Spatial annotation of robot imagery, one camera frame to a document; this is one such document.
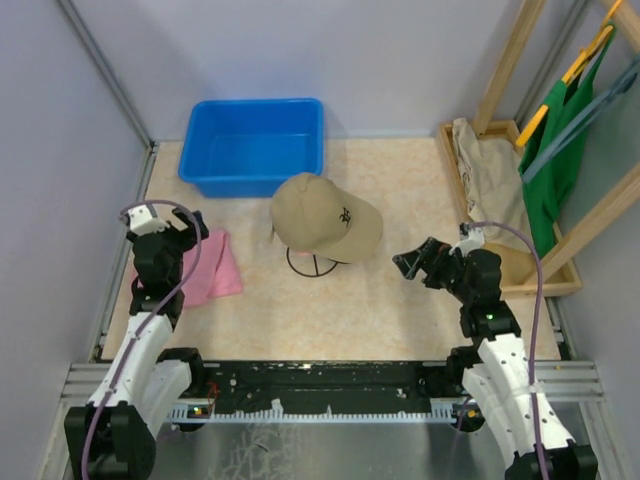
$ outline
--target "cap brim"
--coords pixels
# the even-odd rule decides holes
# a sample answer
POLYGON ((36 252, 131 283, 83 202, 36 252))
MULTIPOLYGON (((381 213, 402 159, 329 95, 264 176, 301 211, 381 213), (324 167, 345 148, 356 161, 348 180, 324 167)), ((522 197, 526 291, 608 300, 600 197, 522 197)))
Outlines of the cap brim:
POLYGON ((345 206, 351 212, 347 234, 332 245, 323 245, 312 253, 341 263, 357 263, 369 258, 382 238, 382 215, 370 203, 340 189, 345 206))

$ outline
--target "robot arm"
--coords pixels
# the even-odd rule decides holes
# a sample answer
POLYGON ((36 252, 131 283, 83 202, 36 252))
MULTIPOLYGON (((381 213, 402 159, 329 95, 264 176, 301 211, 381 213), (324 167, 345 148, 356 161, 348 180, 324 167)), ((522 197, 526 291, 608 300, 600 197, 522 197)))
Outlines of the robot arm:
POLYGON ((451 380, 472 395, 493 432, 505 462, 505 479, 542 478, 536 456, 535 430, 540 429, 545 468, 555 480, 594 480, 597 460, 589 445, 578 446, 562 425, 545 393, 530 385, 529 366, 520 327, 501 300, 498 255, 482 250, 480 229, 461 225, 454 247, 430 237, 416 250, 396 255, 403 276, 426 273, 427 288, 445 289, 461 303, 460 326, 473 347, 452 350, 447 359, 451 380), (532 394, 540 418, 535 422, 532 394))
MULTIPOLYGON (((69 410, 64 426, 74 478, 81 480, 82 452, 89 425, 100 415, 90 441, 90 478, 145 480, 155 460, 155 438, 175 401, 200 388, 204 365, 197 349, 163 350, 182 311, 178 291, 158 308, 182 279, 182 256, 196 244, 195 228, 186 215, 173 211, 187 228, 177 230, 148 206, 127 214, 127 239, 133 244, 138 277, 127 333, 107 376, 84 407, 69 410), (149 316, 158 310, 153 318, 149 316), (107 399, 102 410, 98 405, 107 399)), ((201 237, 209 232, 194 212, 201 237)))

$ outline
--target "white wall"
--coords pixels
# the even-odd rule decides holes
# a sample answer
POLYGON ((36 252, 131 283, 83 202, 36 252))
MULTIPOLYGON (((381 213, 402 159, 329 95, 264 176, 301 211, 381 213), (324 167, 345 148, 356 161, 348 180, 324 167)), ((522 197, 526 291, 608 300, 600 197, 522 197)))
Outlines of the white wall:
MULTIPOLYGON (((640 1, 634 0, 640 10, 640 1)), ((585 45, 602 19, 591 8, 577 32, 573 55, 585 45)), ((596 77, 600 91, 633 57, 624 38, 614 41, 596 77)), ((564 59, 566 69, 573 58, 564 59)), ((592 126, 577 187, 560 219, 567 231, 640 161, 640 81, 592 126)), ((595 360, 607 399, 629 452, 640 441, 635 399, 640 395, 637 351, 640 343, 640 204, 628 210, 576 258, 584 288, 561 300, 578 353, 595 360)), ((632 455, 640 478, 640 457, 632 455)))
POLYGON ((0 465, 30 479, 144 152, 55 2, 3 2, 0 65, 0 465))
MULTIPOLYGON (((205 99, 314 96, 329 134, 416 135, 470 116, 514 0, 75 0, 156 139, 205 99)), ((548 2, 499 110, 513 117, 573 0, 548 2)))

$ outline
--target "pink cloth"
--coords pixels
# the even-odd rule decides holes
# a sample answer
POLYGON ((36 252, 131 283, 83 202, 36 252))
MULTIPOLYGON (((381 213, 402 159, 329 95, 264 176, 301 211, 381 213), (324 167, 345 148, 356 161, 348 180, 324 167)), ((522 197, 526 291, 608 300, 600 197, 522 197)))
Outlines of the pink cloth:
MULTIPOLYGON (((221 228, 209 232, 209 238, 203 240, 200 261, 182 287, 186 308, 203 305, 211 298, 242 293, 242 279, 229 240, 229 233, 221 228)), ((195 256, 195 248, 184 254, 183 272, 191 268, 195 256)))

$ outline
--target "black wire stand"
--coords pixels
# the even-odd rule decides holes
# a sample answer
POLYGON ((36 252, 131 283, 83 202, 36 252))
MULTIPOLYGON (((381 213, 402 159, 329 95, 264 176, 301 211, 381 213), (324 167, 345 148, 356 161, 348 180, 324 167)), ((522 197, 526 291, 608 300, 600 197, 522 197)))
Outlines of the black wire stand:
POLYGON ((316 255, 312 255, 313 258, 313 268, 315 270, 315 274, 313 273, 305 273, 305 272, 301 272, 300 270, 298 270, 296 267, 293 266, 293 263, 291 263, 291 249, 289 247, 287 247, 287 263, 289 264, 289 267, 291 268, 291 270, 293 270, 294 272, 296 272, 298 275, 302 276, 302 277, 306 277, 306 278, 320 278, 320 277, 324 277, 325 275, 330 274, 331 272, 333 272, 336 267, 338 265, 346 265, 345 263, 342 262, 336 262, 335 260, 329 260, 330 262, 333 263, 333 265, 331 265, 328 269, 326 269, 325 271, 321 272, 320 271, 320 267, 318 266, 318 257, 316 255))

